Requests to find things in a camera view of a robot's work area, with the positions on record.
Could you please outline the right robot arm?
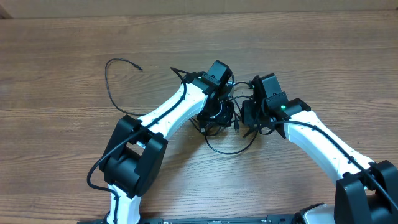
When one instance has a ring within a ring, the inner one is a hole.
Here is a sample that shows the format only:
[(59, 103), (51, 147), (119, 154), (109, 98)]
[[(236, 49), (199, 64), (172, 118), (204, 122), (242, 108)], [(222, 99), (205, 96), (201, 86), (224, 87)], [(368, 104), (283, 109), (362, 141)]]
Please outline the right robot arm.
[(397, 167), (374, 162), (328, 129), (300, 98), (289, 100), (272, 73), (248, 82), (243, 123), (259, 134), (278, 132), (303, 149), (335, 186), (332, 205), (318, 203), (294, 214), (292, 223), (397, 223)]

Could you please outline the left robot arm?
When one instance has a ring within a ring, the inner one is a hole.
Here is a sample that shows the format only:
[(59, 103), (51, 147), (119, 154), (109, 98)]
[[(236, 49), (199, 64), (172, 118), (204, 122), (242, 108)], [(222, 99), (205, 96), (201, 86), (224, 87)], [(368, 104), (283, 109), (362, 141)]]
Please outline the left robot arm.
[(173, 70), (182, 83), (178, 91), (154, 111), (137, 119), (122, 117), (98, 167), (108, 183), (111, 208), (105, 223), (138, 223), (139, 204), (157, 177), (171, 136), (195, 116), (202, 133), (231, 125), (233, 105), (226, 101), (231, 69), (215, 61), (207, 72)]

